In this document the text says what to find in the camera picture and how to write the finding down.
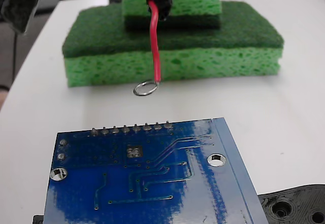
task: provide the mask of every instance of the table surface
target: table surface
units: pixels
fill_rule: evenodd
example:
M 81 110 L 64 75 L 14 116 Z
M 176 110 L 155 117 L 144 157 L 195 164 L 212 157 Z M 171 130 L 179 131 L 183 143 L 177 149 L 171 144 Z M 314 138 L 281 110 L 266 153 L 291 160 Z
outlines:
M 93 127 L 225 117 L 258 194 L 325 184 L 325 0 L 235 1 L 283 35 L 279 75 L 166 82 L 149 97 L 135 84 L 67 87 L 64 39 L 80 10 L 108 0 L 60 2 L 0 113 L 0 222 L 44 213 L 56 134 Z

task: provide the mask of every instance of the blue circuit board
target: blue circuit board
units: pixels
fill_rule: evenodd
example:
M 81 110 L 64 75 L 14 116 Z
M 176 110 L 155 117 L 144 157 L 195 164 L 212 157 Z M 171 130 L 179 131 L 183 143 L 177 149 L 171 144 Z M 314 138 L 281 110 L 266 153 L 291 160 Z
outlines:
M 51 174 L 44 224 L 267 223 L 223 118 L 59 133 Z

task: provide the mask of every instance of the red insulated wire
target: red insulated wire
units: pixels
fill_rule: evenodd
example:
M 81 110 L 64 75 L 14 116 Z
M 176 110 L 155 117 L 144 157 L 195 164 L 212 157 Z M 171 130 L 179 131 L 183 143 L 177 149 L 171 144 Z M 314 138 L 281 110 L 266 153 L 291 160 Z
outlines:
M 151 41 L 151 52 L 153 57 L 153 67 L 154 67 L 154 81 L 160 83 L 160 58 L 157 40 L 157 25 L 158 25 L 158 7 L 153 1 L 149 1 L 149 7 L 151 9 L 151 23 L 150 23 L 150 41 Z

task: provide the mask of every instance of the green sponge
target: green sponge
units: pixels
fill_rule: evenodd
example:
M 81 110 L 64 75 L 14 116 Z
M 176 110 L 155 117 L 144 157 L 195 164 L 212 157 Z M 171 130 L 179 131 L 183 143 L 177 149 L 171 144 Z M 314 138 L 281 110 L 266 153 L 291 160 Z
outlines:
M 150 13 L 146 0 L 122 0 L 123 17 L 127 29 L 147 28 Z M 218 28 L 220 0 L 173 0 L 170 17 L 159 28 Z
M 277 74 L 282 37 L 250 5 L 222 5 L 221 30 L 158 33 L 163 80 Z M 119 4 L 79 14 L 63 45 L 69 86 L 153 77 L 149 32 L 126 32 L 121 16 Z

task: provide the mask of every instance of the screw hole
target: screw hole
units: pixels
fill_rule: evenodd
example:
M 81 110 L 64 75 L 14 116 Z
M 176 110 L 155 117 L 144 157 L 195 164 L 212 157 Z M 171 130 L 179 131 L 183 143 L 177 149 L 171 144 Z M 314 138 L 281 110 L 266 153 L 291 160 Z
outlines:
M 272 207 L 272 212 L 278 217 L 278 218 L 285 218 L 286 216 L 290 215 L 292 212 L 291 205 L 287 202 L 280 201 L 276 203 Z
M 208 157 L 208 163 L 213 167 L 221 167 L 225 164 L 226 159 L 222 154 L 212 154 Z
M 315 223 L 323 223 L 324 220 L 325 220 L 325 216 L 324 216 L 323 213 L 316 212 L 316 213 L 313 214 L 313 216 L 311 217 L 311 219 Z
M 50 178 L 53 181 L 62 181 L 68 175 L 68 171 L 65 168 L 55 168 L 50 172 Z

